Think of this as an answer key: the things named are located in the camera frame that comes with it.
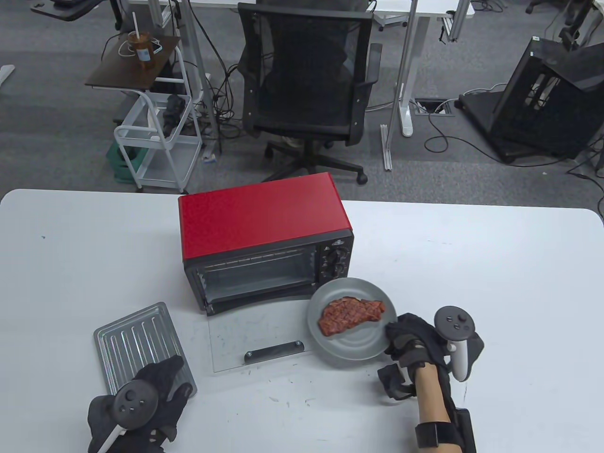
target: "white cart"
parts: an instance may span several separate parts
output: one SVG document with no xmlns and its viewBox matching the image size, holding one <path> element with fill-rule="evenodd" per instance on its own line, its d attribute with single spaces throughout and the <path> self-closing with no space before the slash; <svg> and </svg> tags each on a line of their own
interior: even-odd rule
<svg viewBox="0 0 604 453">
<path fill-rule="evenodd" d="M 175 52 L 182 78 L 157 77 L 155 79 L 156 82 L 182 83 L 186 91 L 186 94 L 179 95 L 185 101 L 181 120 L 169 137 L 165 137 L 162 131 L 164 125 L 162 111 L 165 110 L 170 95 L 122 89 L 122 91 L 130 91 L 138 95 L 138 100 L 126 115 L 121 126 L 114 130 L 115 141 L 134 178 L 137 192 L 143 191 L 143 187 L 168 187 L 176 188 L 180 193 L 187 193 L 185 187 L 201 149 L 201 132 L 184 60 L 178 47 L 175 48 Z M 189 116 L 193 120 L 195 135 L 181 135 L 182 128 Z M 147 123 L 147 126 L 135 125 L 141 123 Z M 128 158 L 126 146 L 148 149 L 137 170 L 134 169 Z"/>
</svg>

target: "plate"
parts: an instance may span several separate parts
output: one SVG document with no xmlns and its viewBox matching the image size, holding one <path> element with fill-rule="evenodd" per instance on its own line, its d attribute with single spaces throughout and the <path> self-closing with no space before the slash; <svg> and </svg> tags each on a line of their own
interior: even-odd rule
<svg viewBox="0 0 604 453">
<path fill-rule="evenodd" d="M 319 329 L 319 319 L 325 307 L 342 297 L 381 300 L 386 306 L 382 319 L 368 321 L 345 332 L 325 336 Z M 308 304 L 306 319 L 310 333 L 325 351 L 347 360 L 366 360 L 380 355 L 388 347 L 384 326 L 396 321 L 396 310 L 384 291 L 360 278 L 338 278 L 321 286 Z"/>
</svg>

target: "raw meat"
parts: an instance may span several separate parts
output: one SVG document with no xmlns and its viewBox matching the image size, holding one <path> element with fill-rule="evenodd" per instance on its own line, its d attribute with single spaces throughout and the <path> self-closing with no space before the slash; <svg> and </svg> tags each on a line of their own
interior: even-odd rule
<svg viewBox="0 0 604 453">
<path fill-rule="evenodd" d="M 358 300 L 342 297 L 330 302 L 323 310 L 319 328 L 323 335 L 332 336 L 345 332 L 367 321 L 379 321 L 386 306 L 381 300 Z"/>
</svg>

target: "chair wheel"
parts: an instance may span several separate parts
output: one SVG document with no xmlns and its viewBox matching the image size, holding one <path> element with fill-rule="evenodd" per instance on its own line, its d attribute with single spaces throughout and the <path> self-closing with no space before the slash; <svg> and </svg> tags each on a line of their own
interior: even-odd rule
<svg viewBox="0 0 604 453">
<path fill-rule="evenodd" d="M 359 173 L 356 175 L 356 183 L 358 185 L 365 185 L 367 184 L 367 181 L 369 180 L 367 179 L 367 175 L 365 173 Z"/>
</svg>

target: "oven control panel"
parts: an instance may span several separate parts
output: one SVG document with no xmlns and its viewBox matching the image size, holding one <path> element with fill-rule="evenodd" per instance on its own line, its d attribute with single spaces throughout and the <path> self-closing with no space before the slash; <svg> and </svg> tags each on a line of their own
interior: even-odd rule
<svg viewBox="0 0 604 453">
<path fill-rule="evenodd" d="M 348 276 L 353 236 L 319 244 L 319 286 L 340 277 Z"/>
</svg>

